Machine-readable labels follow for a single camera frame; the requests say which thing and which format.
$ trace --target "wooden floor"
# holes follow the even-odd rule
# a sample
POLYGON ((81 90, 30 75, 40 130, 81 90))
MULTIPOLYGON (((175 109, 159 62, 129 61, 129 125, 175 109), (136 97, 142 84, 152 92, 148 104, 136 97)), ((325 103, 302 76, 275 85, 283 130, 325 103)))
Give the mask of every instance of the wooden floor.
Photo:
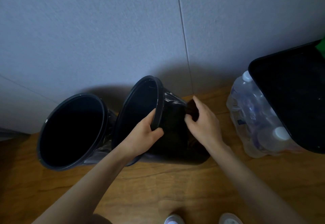
MULTIPOLYGON (((248 157, 225 106, 229 90, 197 95, 219 118, 225 142, 308 221, 325 223, 325 155, 248 157)), ((92 168, 43 168, 35 152, 37 136, 0 142, 0 223, 31 223, 92 168)), ((124 168, 95 212, 114 224, 162 224, 172 212, 186 224, 217 224, 224 212, 246 224, 258 223, 211 158, 199 166, 136 163, 124 168)))

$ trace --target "person's left hand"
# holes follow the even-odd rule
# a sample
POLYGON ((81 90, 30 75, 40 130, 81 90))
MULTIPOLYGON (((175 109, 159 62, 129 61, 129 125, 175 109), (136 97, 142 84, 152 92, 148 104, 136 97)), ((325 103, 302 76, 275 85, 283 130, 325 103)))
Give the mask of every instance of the person's left hand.
POLYGON ((151 131, 150 124, 155 115, 156 109, 151 111, 144 117, 130 134, 119 144, 123 147, 123 151, 128 153, 132 158, 143 154, 161 137, 164 135, 162 128, 157 128, 151 131))

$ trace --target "shoe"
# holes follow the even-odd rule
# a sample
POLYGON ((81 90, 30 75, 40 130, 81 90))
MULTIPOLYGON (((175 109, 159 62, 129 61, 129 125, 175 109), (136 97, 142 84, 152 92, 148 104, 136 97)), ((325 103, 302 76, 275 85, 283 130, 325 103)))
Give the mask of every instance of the shoe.
POLYGON ((225 213, 220 217, 219 224, 243 224, 243 223, 236 215, 231 213, 225 213))
POLYGON ((184 220, 177 214, 167 217, 164 224, 185 224, 184 220))

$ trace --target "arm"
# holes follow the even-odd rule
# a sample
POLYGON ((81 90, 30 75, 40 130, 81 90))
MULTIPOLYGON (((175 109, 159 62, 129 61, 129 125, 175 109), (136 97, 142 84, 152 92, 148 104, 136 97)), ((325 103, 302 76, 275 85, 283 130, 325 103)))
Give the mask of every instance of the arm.
POLYGON ((137 155, 146 152, 164 134, 161 128, 151 131, 150 124, 154 114, 155 110, 151 111, 125 140, 50 206, 33 224, 86 223, 123 167, 137 155))
POLYGON ((297 212, 260 180, 223 143, 216 116, 197 97, 194 96, 193 99, 199 110, 199 119, 194 122, 190 115, 186 115, 185 122, 189 130, 204 145, 254 213, 264 223, 306 224, 307 222, 297 212))

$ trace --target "hand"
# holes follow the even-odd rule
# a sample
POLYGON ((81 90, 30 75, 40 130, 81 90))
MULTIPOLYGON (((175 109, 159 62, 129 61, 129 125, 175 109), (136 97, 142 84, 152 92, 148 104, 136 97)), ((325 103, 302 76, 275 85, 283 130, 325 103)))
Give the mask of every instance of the hand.
POLYGON ((152 110, 144 117, 130 134, 119 144, 123 146, 125 151, 131 158, 143 154, 161 137, 164 135, 162 128, 157 128, 151 131, 150 125, 155 115, 156 109, 152 110))
POLYGON ((219 120, 215 114, 196 96, 193 96, 193 100, 199 110, 199 119, 195 122, 190 115, 185 115, 189 131, 209 152, 216 144, 224 146, 219 120))

